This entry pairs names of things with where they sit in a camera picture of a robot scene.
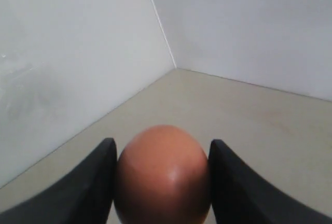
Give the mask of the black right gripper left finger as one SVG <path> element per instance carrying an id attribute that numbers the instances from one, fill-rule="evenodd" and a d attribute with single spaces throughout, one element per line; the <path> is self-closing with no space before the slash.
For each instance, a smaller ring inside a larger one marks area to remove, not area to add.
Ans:
<path id="1" fill-rule="evenodd" d="M 1 213 L 1 223 L 106 223 L 116 163 L 116 143 L 106 138 L 55 184 Z"/>

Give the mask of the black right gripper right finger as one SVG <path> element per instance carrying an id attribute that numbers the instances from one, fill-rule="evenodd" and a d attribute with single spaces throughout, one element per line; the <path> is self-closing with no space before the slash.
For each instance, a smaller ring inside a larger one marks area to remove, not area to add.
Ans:
<path id="1" fill-rule="evenodd" d="M 217 223 L 331 223 L 257 174 L 221 139 L 211 141 L 209 167 Z"/>

